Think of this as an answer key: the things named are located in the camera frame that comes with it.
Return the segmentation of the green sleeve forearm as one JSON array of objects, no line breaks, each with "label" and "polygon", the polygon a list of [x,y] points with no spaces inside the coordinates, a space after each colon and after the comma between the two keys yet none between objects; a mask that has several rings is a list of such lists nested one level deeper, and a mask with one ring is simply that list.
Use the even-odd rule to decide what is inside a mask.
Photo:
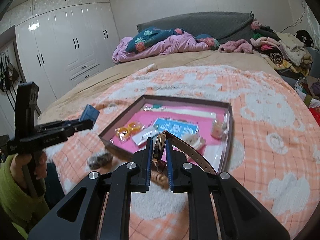
[{"label": "green sleeve forearm", "polygon": [[44,195],[31,197],[22,167],[31,155],[11,155],[1,164],[1,225],[9,229],[1,239],[27,239],[29,231],[49,212]]}]

